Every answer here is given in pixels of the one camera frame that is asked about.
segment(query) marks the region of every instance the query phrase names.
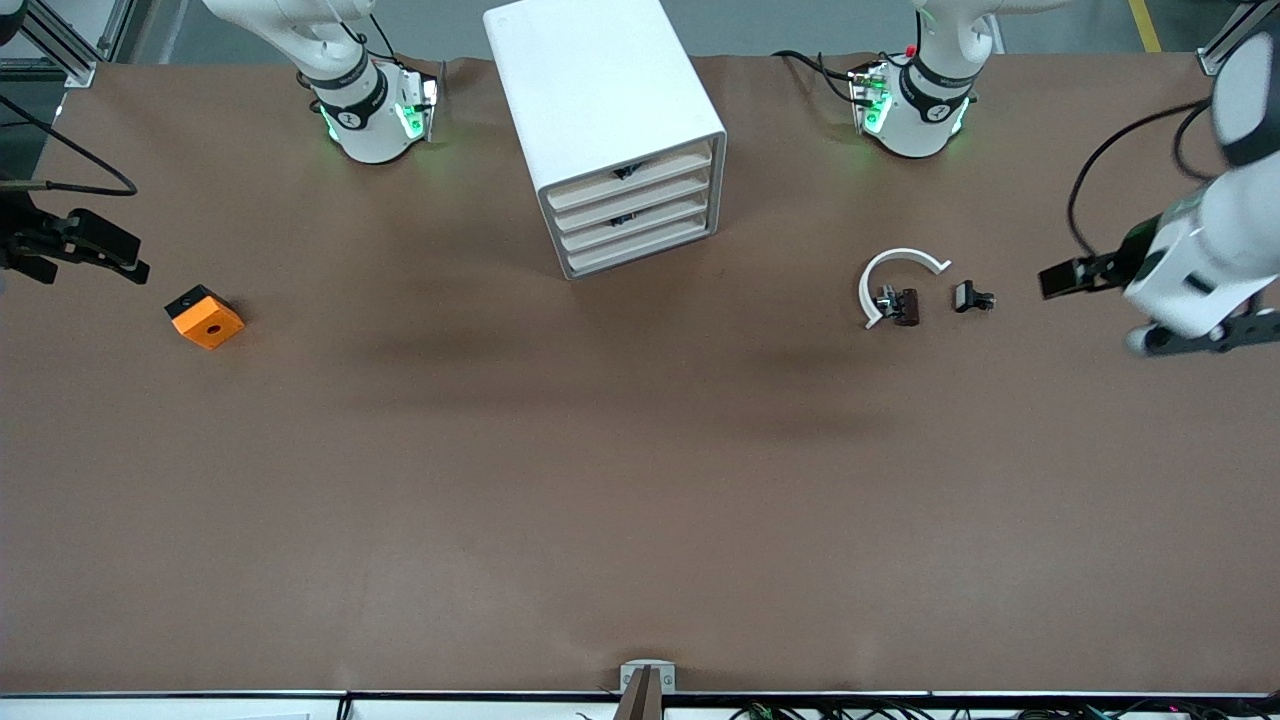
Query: orange block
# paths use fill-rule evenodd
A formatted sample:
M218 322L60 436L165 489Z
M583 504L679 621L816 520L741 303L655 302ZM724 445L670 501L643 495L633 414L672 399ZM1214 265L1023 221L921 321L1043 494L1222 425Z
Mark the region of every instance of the orange block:
M214 350L244 329L244 320L202 284L166 305L165 311L182 337L205 350Z

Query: metal bracket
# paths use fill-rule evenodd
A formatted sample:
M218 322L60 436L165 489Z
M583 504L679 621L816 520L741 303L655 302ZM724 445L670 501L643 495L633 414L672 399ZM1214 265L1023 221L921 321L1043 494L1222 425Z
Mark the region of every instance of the metal bracket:
M676 692L676 664L669 660L630 660L623 662L622 667L618 669L618 692L626 692L627 684L631 683L631 676L645 667L653 667L657 673L662 694Z
M1253 28L1276 8L1280 8L1280 0L1258 0L1256 3L1242 4L1236 8L1231 13L1231 18L1226 20L1226 26L1204 47L1196 50L1204 74L1210 77L1216 76L1222 69L1222 63L1226 61L1226 56L1231 54L1231 50L1235 50L1240 42L1249 37Z
M88 87L102 55L45 0L29 0L22 33L67 73L65 87Z
M666 660L632 660L621 674L623 693L613 720L662 720L662 696L676 691L676 666Z

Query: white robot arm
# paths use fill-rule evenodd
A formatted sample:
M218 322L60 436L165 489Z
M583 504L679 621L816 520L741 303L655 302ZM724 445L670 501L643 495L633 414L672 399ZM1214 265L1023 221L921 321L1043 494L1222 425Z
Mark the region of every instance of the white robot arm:
M1230 169L1133 228L1117 251L1041 273L1046 299L1123 287L1153 320L1128 338L1140 355L1280 341L1280 315L1260 296L1280 277L1280 23L1222 65L1212 117Z
M859 128L890 151L927 158L960 131L969 91L995 46L989 15L1039 13L1070 0L910 0L920 26L914 56L892 56L852 86Z
M398 158L430 140L435 78L371 58L346 23L369 17L375 0L205 0L219 18L284 53L306 77L329 136L361 163Z

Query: black clip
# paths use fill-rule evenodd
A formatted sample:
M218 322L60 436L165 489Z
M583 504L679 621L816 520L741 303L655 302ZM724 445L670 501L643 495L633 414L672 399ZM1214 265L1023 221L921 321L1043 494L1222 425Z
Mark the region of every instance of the black clip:
M63 219L36 208L26 192L0 192L0 268L33 281L52 283L58 265L50 260L61 260L106 268L143 284L151 268L138 260L141 246L141 240L88 210L72 210Z
M635 172L639 170L640 165L643 164L644 163L631 163L630 165L623 165L613 170L613 174L617 176L618 179L627 179L628 177L635 174Z
M876 306L883 316L892 319L895 325L914 328L920 324L920 299L914 288L896 292L893 286L883 286L876 297Z
M968 313L977 307L978 310L991 310L996 306L996 296L991 292L978 292L973 287L973 281L965 281L956 286L955 296L955 310L956 313Z

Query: white c-shaped object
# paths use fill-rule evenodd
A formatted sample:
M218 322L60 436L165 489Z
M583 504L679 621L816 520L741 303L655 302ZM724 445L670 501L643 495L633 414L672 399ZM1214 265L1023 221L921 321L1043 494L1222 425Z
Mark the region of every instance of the white c-shaped object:
M934 275L941 274L951 266L951 260L938 261L922 250L914 250L911 247L895 247L893 250L886 250L879 255L872 258L872 261L867 264L867 269L863 270L863 279L858 281L858 301L863 304L863 313L867 314L867 329L876 327L876 323L884 318L884 314L879 311L876 306L876 301L872 300L872 270L876 265L884 263L886 260L911 260L913 263L919 263L929 269Z

